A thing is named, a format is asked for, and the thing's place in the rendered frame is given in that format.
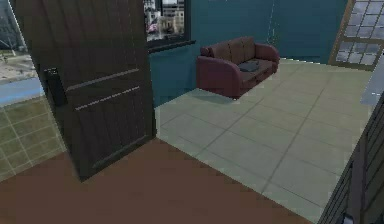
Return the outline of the dark slatted door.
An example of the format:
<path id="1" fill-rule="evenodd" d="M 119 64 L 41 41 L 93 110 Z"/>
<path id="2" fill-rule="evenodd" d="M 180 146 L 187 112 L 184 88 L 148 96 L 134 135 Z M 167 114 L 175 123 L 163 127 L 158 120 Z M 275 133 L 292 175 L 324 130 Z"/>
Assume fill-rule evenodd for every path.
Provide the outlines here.
<path id="1" fill-rule="evenodd" d="M 317 224 L 384 224 L 384 93 Z"/>

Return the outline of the grey cushion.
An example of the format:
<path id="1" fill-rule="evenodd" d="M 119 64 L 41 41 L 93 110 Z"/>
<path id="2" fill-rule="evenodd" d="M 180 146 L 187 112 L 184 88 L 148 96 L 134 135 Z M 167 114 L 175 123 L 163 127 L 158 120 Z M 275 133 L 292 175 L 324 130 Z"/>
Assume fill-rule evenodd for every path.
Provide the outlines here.
<path id="1" fill-rule="evenodd" d="M 258 61 L 247 61 L 238 65 L 242 72 L 255 72 L 259 69 Z"/>

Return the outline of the wooden framed glass door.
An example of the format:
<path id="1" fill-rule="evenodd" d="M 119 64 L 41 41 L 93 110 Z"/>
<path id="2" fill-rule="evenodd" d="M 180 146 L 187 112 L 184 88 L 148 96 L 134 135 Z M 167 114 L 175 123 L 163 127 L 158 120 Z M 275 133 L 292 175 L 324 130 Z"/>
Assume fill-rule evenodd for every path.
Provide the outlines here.
<path id="1" fill-rule="evenodd" d="M 329 65 L 373 71 L 384 52 L 384 0 L 348 0 Z"/>

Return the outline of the dark red sofa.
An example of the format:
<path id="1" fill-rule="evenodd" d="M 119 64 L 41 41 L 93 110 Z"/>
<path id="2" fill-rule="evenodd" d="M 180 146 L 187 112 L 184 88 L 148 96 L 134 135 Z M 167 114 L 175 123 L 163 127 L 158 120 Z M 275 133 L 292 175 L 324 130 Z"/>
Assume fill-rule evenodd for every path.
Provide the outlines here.
<path id="1" fill-rule="evenodd" d="M 242 72 L 238 65 L 258 61 L 255 72 Z M 200 48 L 196 59 L 196 87 L 238 99 L 278 70 L 280 55 L 268 44 L 243 36 Z"/>

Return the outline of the black framed window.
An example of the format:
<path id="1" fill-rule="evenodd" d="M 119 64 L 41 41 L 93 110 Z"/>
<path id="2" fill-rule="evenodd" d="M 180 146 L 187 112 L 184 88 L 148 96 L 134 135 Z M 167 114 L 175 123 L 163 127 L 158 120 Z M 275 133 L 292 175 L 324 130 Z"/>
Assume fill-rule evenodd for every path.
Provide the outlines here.
<path id="1" fill-rule="evenodd" d="M 192 45 L 192 0 L 143 0 L 148 51 L 157 53 Z"/>

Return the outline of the dark brown room door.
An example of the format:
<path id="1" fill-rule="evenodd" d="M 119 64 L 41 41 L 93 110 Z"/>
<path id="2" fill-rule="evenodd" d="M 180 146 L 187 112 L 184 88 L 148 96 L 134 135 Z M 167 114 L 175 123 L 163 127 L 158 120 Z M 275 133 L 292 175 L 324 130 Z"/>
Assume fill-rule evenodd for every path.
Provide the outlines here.
<path id="1" fill-rule="evenodd" d="M 78 178 L 156 135 L 142 0 L 8 0 Z M 57 68 L 56 107 L 44 71 Z"/>

